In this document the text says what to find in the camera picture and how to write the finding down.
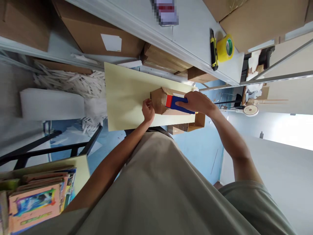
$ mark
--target yellow board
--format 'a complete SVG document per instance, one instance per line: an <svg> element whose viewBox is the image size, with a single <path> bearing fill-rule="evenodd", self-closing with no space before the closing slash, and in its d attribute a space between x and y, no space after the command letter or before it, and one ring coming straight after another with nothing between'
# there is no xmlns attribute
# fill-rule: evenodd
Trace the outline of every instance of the yellow board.
<svg viewBox="0 0 313 235"><path fill-rule="evenodd" d="M135 129L143 122L143 100L150 92L162 86L188 93L195 89L183 83L171 81L118 65L104 63L109 131ZM153 126L165 126L195 121L195 115L156 114Z"/></svg>

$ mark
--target shirt sleeve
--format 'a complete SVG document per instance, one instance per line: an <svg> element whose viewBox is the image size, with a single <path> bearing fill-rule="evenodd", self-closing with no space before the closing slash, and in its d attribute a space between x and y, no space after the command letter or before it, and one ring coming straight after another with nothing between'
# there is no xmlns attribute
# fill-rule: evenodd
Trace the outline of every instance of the shirt sleeve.
<svg viewBox="0 0 313 235"><path fill-rule="evenodd" d="M60 214L25 230L22 235L67 235L78 225L87 210L83 208Z"/></svg>
<svg viewBox="0 0 313 235"><path fill-rule="evenodd" d="M238 181L219 191L261 235L296 234L264 185Z"/></svg>

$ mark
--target metal shelf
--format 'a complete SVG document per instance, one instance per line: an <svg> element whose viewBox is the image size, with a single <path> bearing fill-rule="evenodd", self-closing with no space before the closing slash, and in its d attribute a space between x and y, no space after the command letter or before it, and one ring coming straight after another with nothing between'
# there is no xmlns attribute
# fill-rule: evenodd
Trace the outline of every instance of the metal shelf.
<svg viewBox="0 0 313 235"><path fill-rule="evenodd" d="M48 59L60 63L75 65L79 67L89 68L92 70L104 71L103 62L109 62L112 64L119 64L137 60L137 58L131 57L117 57L107 55L88 55L83 54L77 46L75 40L67 30L60 18L54 17L54 26L50 34L48 52L44 52L24 44L9 40L4 37L0 37L0 48L7 51L12 51L20 54L30 55L43 59ZM71 56L71 53L84 55L87 58L96 60L99 65L84 62L75 59Z"/></svg>
<svg viewBox="0 0 313 235"><path fill-rule="evenodd" d="M202 0L177 0L179 25L168 27L158 25L147 0L67 1L228 84L240 82L243 56L235 56L218 71L212 70L209 30L221 36L225 32Z"/></svg>

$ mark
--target white shredded paper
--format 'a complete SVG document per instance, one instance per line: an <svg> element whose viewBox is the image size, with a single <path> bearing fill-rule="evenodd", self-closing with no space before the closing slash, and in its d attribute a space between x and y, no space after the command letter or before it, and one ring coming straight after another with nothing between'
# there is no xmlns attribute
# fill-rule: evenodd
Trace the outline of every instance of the white shredded paper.
<svg viewBox="0 0 313 235"><path fill-rule="evenodd" d="M93 71L92 74L80 74L61 70L50 70L44 65L35 64L45 73L33 74L34 82L41 88L61 90L79 94L85 99L85 115L82 119L83 133L91 136L103 120L107 118L104 72Z"/></svg>

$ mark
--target hand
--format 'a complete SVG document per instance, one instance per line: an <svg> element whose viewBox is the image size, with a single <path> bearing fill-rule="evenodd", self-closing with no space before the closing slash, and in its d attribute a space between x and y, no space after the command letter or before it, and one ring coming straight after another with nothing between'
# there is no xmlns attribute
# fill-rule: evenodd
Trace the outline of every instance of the hand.
<svg viewBox="0 0 313 235"><path fill-rule="evenodd" d="M152 123L155 115L155 111L150 99L146 99L142 103L142 113L144 116L144 122Z"/></svg>
<svg viewBox="0 0 313 235"><path fill-rule="evenodd" d="M188 103L176 102L177 106L183 107L193 112L199 112L212 118L220 113L218 107L204 94L198 91L191 91L185 94Z"/></svg>

